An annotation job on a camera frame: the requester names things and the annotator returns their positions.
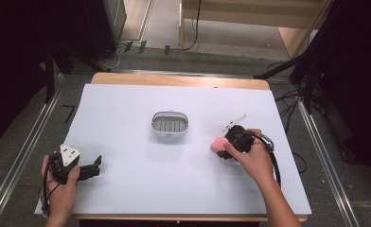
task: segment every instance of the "right hand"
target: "right hand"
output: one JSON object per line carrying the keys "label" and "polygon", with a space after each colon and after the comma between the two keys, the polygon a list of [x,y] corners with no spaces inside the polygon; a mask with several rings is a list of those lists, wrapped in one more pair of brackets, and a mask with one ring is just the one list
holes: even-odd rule
{"label": "right hand", "polygon": [[[246,131],[257,135],[261,133],[261,130],[258,129],[249,129]],[[248,153],[237,151],[230,143],[225,144],[224,148],[241,163],[244,170],[256,183],[260,184],[274,180],[274,167],[271,157],[260,140],[254,140]]]}

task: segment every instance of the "human hand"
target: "human hand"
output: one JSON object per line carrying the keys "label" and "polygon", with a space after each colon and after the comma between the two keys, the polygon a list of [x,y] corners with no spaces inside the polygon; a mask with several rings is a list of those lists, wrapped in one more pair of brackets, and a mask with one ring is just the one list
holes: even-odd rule
{"label": "human hand", "polygon": [[[42,164],[42,176],[44,176],[44,170],[48,165],[49,155],[45,155]],[[76,203],[77,196],[77,179],[80,176],[80,167],[74,166],[68,174],[66,184],[59,184],[53,181],[53,173],[51,170],[47,172],[47,195],[56,188],[49,197],[49,218],[46,226],[65,226],[67,221],[70,219],[73,212],[74,205]]]}
{"label": "human hand", "polygon": [[[261,130],[257,129],[249,129],[246,131],[258,135],[261,133]],[[271,157],[260,140],[254,140],[250,152],[248,153],[237,151],[230,143],[224,144],[224,148],[241,163],[244,170],[257,184],[274,180],[274,167]]]}

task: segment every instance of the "metal frame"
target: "metal frame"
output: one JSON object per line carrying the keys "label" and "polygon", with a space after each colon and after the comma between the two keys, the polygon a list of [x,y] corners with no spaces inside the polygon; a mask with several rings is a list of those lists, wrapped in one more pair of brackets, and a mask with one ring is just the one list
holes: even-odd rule
{"label": "metal frame", "polygon": [[49,116],[52,114],[53,109],[55,108],[56,102],[61,93],[61,87],[64,84],[65,79],[63,74],[59,74],[56,80],[56,88],[57,91],[55,95],[51,98],[49,103],[44,104],[34,126],[32,127],[31,131],[29,132],[26,141],[24,142],[23,146],[20,149],[20,152],[17,155],[13,165],[11,166],[8,175],[6,176],[5,180],[0,185],[0,216],[9,201],[9,198],[14,190],[15,185],[18,183],[20,179],[21,173],[23,172],[24,168],[27,165],[29,157],[32,154],[32,150],[34,149],[42,131],[44,130],[44,125],[46,124]]}
{"label": "metal frame", "polygon": [[315,121],[312,115],[308,114],[304,104],[299,101],[298,107],[301,115],[303,116],[304,122],[306,123],[309,135],[315,146],[315,150],[318,154],[319,160],[321,161],[322,168],[327,176],[327,181],[329,183],[330,189],[332,190],[333,196],[336,203],[339,206],[340,213],[342,214],[345,226],[358,227],[360,223],[354,213],[353,207],[351,205],[350,199],[345,193],[345,189],[339,176],[334,168],[332,161],[327,153],[327,148],[325,147],[324,141],[316,128]]}

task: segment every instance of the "small basket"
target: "small basket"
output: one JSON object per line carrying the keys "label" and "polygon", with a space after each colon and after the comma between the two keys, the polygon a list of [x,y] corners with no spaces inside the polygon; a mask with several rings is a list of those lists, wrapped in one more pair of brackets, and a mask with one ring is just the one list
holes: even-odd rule
{"label": "small basket", "polygon": [[188,118],[183,113],[159,112],[152,118],[153,131],[160,136],[181,136],[188,130]]}

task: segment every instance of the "white tabletop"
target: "white tabletop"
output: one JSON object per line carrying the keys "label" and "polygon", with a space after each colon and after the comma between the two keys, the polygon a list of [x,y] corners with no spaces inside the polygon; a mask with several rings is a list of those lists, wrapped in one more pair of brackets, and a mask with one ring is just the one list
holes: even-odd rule
{"label": "white tabletop", "polygon": [[[157,112],[184,113],[181,138],[158,137]],[[236,161],[210,150],[230,120],[259,128],[274,141],[282,191],[293,212],[311,214],[271,91],[87,84],[64,141],[79,164],[102,155],[100,175],[79,182],[74,215],[265,215],[255,182]],[[36,212],[42,213],[38,205]]]}

